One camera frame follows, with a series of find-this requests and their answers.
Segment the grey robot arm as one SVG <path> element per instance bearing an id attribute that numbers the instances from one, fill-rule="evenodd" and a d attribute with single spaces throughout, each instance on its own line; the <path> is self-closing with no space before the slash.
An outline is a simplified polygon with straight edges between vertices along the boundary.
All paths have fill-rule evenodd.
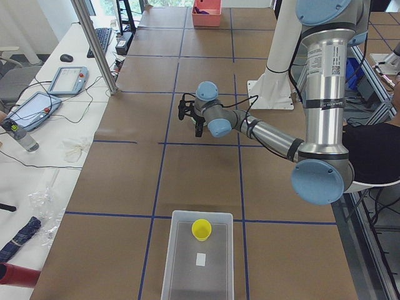
<path id="1" fill-rule="evenodd" d="M 306 137 L 292 137 L 243 110 L 226 109 L 213 82 L 202 82 L 193 101 L 179 103 L 180 118 L 192 117 L 196 135 L 203 127 L 220 138 L 232 130 L 295 163 L 291 182 L 305 201 L 325 205 L 337 201 L 351 186 L 354 169 L 342 144 L 346 105 L 347 49 L 365 41 L 369 1 L 298 1 L 301 26 L 297 41 L 307 50 Z"/>

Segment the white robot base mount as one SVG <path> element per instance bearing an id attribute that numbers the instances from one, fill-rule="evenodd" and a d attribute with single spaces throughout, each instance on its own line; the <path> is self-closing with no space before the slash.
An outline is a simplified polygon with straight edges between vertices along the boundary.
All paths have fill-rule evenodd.
<path id="1" fill-rule="evenodd" d="M 296 3 L 282 1 L 265 72 L 258 80 L 247 82 L 248 95 L 258 97 L 253 109 L 294 109 L 289 68 L 302 29 L 296 16 Z"/>

